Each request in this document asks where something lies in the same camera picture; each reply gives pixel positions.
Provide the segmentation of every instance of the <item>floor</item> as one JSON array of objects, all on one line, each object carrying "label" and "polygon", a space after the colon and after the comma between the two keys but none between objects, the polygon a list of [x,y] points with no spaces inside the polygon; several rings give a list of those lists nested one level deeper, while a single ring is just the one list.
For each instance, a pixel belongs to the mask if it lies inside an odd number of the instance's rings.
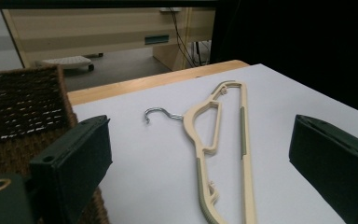
[{"label": "floor", "polygon": [[[200,56],[195,50],[192,51],[191,47],[195,49],[194,43],[188,45],[187,57],[192,60],[189,60],[187,67],[198,66],[199,59],[202,64],[208,63],[211,42],[203,41],[199,43],[199,46]],[[86,57],[94,64],[93,71],[89,71],[88,67],[64,70],[64,80],[68,91],[171,72],[171,69],[153,57],[152,48],[104,52],[102,57],[98,54],[86,55]]]}]

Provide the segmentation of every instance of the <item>white table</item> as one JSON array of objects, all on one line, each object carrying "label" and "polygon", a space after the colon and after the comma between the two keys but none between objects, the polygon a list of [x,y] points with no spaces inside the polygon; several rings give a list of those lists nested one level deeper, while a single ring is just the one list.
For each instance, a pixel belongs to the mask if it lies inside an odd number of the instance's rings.
[{"label": "white table", "polygon": [[[184,114],[225,80],[245,82],[259,224],[344,223],[290,163],[296,114],[322,119],[358,137],[358,110],[311,90],[262,64],[75,105],[78,119],[110,118],[113,163],[101,182],[112,223],[206,223],[197,194],[192,143],[180,120],[150,114],[161,106]],[[209,178],[220,192],[216,209],[228,223],[241,223],[239,92],[228,89],[217,153],[207,158]],[[206,141],[215,111],[196,121]]]}]

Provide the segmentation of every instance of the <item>wicker basket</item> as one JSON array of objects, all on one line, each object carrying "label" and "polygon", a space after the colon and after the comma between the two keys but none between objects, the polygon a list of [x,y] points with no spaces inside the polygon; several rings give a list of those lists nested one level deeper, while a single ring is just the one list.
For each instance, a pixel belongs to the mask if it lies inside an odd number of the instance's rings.
[{"label": "wicker basket", "polygon": [[[76,124],[59,65],[0,72],[0,174],[28,175],[29,160]],[[99,188],[79,223],[109,223]]]}]

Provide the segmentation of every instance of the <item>hanger hook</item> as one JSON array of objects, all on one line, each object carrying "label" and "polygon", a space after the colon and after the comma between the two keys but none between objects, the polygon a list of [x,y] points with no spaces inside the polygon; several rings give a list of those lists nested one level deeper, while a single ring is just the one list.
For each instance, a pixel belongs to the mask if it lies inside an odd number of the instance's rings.
[{"label": "hanger hook", "polygon": [[161,108],[161,107],[152,107],[152,108],[149,108],[145,111],[145,119],[146,119],[146,123],[149,123],[150,122],[150,119],[149,117],[147,116],[149,113],[152,113],[152,112],[156,112],[156,111],[161,111],[163,112],[165,115],[168,116],[168,118],[170,119],[183,119],[183,116],[182,115],[177,115],[177,114],[171,114],[169,113],[167,110],[165,110],[164,108]]}]

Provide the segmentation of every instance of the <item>beige plastic hanger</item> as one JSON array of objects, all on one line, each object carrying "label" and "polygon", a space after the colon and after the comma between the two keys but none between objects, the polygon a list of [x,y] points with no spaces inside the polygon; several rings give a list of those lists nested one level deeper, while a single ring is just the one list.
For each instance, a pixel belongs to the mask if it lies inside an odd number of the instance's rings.
[{"label": "beige plastic hanger", "polygon": [[[208,180],[208,173],[205,163],[205,153],[215,153],[217,150],[218,135],[220,129],[221,103],[217,98],[227,93],[227,88],[241,89],[241,175],[242,175],[242,222],[246,224],[256,224],[255,198],[253,193],[251,151],[249,145],[249,128],[246,102],[246,86],[238,81],[225,81],[217,85],[211,95],[202,103],[191,107],[183,116],[168,113],[160,107],[153,107],[145,111],[145,119],[150,121],[148,114],[155,111],[161,111],[172,119],[182,119],[187,135],[193,140],[196,148],[197,157],[197,177],[199,189],[200,208],[208,223],[223,224],[226,221],[219,215],[214,208],[214,203],[218,197],[218,192],[212,182]],[[202,144],[197,134],[194,121],[196,117],[211,107],[217,108],[216,123],[213,134],[213,144],[211,147]]]}]

